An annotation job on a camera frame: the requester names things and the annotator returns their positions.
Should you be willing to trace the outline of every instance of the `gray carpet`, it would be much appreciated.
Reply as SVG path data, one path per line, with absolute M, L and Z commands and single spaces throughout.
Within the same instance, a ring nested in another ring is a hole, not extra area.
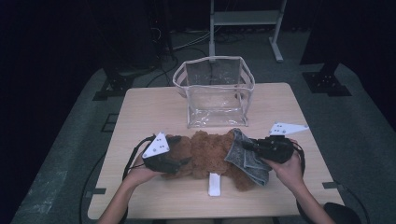
M 217 55 L 242 56 L 256 82 L 287 82 L 304 112 L 334 180 L 359 198 L 371 223 L 394 223 L 396 220 L 396 133 L 388 125 L 358 77 L 343 65 L 336 76 L 352 96 L 329 97 L 311 93 L 302 72 L 318 71 L 322 64 L 299 65 L 308 32 L 281 32 L 278 45 L 284 57 L 277 63 L 268 44 L 270 33 L 228 35 L 216 45 Z M 173 34 L 174 46 L 197 38 L 197 35 Z M 178 64 L 163 56 L 163 70 L 172 75 L 181 63 L 205 57 L 207 42 L 175 53 Z M 157 69 L 138 77 L 133 88 L 146 87 L 163 72 Z M 103 132 L 109 114 L 120 111 L 122 97 L 105 101 L 92 98 L 106 80 L 103 70 L 92 75 L 78 97 L 52 149 L 37 174 L 35 183 L 21 204 L 13 223 L 94 223 L 87 217 L 90 192 L 99 175 L 111 132 Z M 160 76 L 150 87 L 167 86 Z M 106 126 L 111 130 L 113 124 Z M 366 217 L 353 195 L 340 189 L 347 206 L 366 223 Z M 281 217 L 280 223 L 304 223 L 300 217 Z M 128 220 L 127 223 L 151 223 L 150 220 Z

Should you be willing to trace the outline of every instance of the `metal shelf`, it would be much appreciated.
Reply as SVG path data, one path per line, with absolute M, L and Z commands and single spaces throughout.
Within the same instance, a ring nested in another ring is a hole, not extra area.
M 279 10 L 215 12 L 214 25 L 276 24 Z

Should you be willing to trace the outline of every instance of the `hand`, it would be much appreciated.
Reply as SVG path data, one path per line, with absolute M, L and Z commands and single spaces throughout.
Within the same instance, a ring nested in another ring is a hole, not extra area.
M 149 181 L 152 177 L 156 175 L 163 174 L 161 172 L 152 171 L 148 167 L 146 167 L 143 162 L 142 155 L 143 152 L 141 152 L 137 156 L 136 160 L 134 161 L 134 164 L 132 165 L 132 167 L 134 168 L 131 168 L 130 172 L 125 177 L 123 182 L 127 182 L 133 184 L 134 186 L 138 186 L 140 184 Z
M 147 168 L 143 163 L 142 154 L 143 152 L 137 156 L 134 161 L 134 168 L 131 168 L 129 174 L 122 181 L 98 223 L 119 223 L 128 207 L 134 189 L 149 181 L 152 177 L 162 174 Z
M 276 172 L 279 180 L 291 191 L 304 186 L 301 161 L 298 152 L 294 151 L 291 158 L 283 164 L 263 159 Z

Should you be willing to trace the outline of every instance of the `dark background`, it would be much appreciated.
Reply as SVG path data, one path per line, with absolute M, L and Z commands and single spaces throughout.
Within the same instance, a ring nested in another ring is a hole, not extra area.
M 208 29 L 209 2 L 169 1 L 170 30 Z M 217 10 L 228 3 L 216 2 Z M 241 2 L 231 1 L 229 8 L 272 9 L 280 4 Z M 12 219 L 92 74 L 104 64 L 136 69 L 156 63 L 164 41 L 153 46 L 149 28 L 163 29 L 162 3 L 1 1 L 2 223 Z M 312 29 L 302 63 L 335 58 L 348 66 L 394 129 L 395 9 L 394 1 L 289 0 L 282 23 L 284 31 Z M 133 28 L 126 29 L 128 24 Z

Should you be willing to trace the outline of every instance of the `gray fabric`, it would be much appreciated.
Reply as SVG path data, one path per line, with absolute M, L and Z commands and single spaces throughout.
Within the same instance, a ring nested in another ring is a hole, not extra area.
M 272 168 L 262 161 L 255 152 L 242 148 L 242 141 L 251 142 L 240 129 L 233 129 L 233 145 L 224 160 L 243 170 L 251 180 L 261 186 L 268 182 L 268 172 Z

